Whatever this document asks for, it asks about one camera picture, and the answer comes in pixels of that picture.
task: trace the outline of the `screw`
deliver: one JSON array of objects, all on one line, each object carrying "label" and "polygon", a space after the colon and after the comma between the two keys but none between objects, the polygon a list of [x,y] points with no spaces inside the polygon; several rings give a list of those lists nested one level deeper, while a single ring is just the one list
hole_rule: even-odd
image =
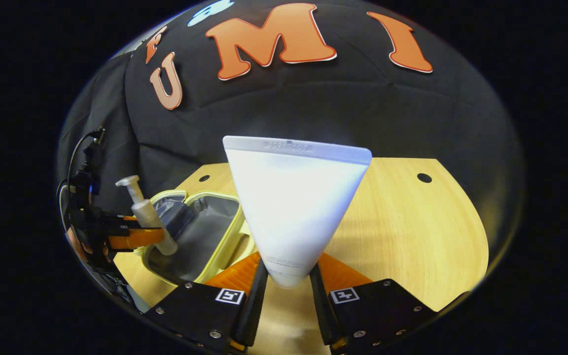
[{"label": "screw", "polygon": [[220,339],[223,335],[218,330],[210,330],[210,337],[214,339]]}]

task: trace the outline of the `wooden table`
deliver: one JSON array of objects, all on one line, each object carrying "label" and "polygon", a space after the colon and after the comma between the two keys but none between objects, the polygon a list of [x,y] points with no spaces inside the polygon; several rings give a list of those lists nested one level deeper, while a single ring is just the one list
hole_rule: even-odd
[{"label": "wooden table", "polygon": [[[424,173],[432,178],[423,182]],[[210,178],[200,182],[203,175]],[[228,164],[202,166],[177,189],[236,195]],[[325,252],[373,281],[391,278],[439,311],[474,288],[488,265],[481,220],[465,192],[435,159],[374,158]],[[115,263],[150,306],[174,288],[142,259],[120,252]],[[269,278],[252,355],[329,354],[320,336],[311,282],[291,290]]]}]

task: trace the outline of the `orange letter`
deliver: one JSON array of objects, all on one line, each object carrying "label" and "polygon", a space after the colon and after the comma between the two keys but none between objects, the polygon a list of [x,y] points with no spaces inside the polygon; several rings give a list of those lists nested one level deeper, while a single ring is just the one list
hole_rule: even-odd
[{"label": "orange letter", "polygon": [[148,41],[148,43],[146,43],[146,64],[148,64],[150,58],[153,58],[153,55],[155,55],[155,52],[157,51],[157,47],[155,46],[162,40],[162,33],[164,33],[166,29],[167,26],[164,26]]},{"label": "orange letter", "polygon": [[246,74],[251,69],[249,62],[241,60],[238,49],[243,50],[262,67],[268,67],[275,54],[275,45],[282,36],[284,50],[280,59],[285,63],[329,61],[336,58],[336,50],[325,45],[317,28],[313,4],[286,4],[275,7],[261,29],[232,18],[207,33],[214,37],[222,69],[218,78],[229,80]]},{"label": "orange letter", "polygon": [[394,51],[390,53],[390,59],[395,65],[421,72],[433,71],[431,63],[424,59],[418,43],[415,42],[415,38],[411,34],[413,31],[411,27],[385,15],[372,12],[367,14],[382,23],[387,34],[390,35],[391,44],[394,46]]},{"label": "orange letter", "polygon": [[168,75],[168,80],[172,87],[172,95],[168,95],[164,89],[164,84],[161,79],[162,70],[156,68],[150,75],[150,83],[153,84],[155,88],[155,94],[162,105],[168,110],[176,108],[181,103],[181,97],[183,97],[183,91],[181,90],[181,82],[178,80],[177,70],[174,68],[174,52],[170,52],[164,61],[162,61],[162,68],[166,70]]}]

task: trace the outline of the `letter m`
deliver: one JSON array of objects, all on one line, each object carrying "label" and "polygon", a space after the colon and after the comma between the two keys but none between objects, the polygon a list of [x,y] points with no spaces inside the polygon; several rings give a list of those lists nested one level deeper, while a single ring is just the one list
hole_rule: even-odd
[{"label": "letter m", "polygon": [[317,6],[313,4],[280,5],[271,10],[261,28],[239,18],[212,27],[205,35],[216,40],[222,67],[218,78],[229,80],[249,72],[251,64],[241,59],[238,49],[262,67],[268,67],[273,61],[275,46],[280,37],[284,41],[280,59],[285,63],[329,61],[336,58],[336,50],[325,45],[315,23],[315,9]]}]

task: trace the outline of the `pump nozzle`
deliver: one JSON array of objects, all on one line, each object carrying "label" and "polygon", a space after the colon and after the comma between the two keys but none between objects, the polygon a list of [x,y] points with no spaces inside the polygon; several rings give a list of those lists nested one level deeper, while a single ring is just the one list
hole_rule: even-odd
[{"label": "pump nozzle", "polygon": [[133,199],[133,204],[139,204],[140,202],[144,202],[144,195],[142,195],[140,185],[137,184],[139,180],[140,176],[132,175],[116,182],[115,186],[126,186],[126,188],[128,188],[128,193]]}]

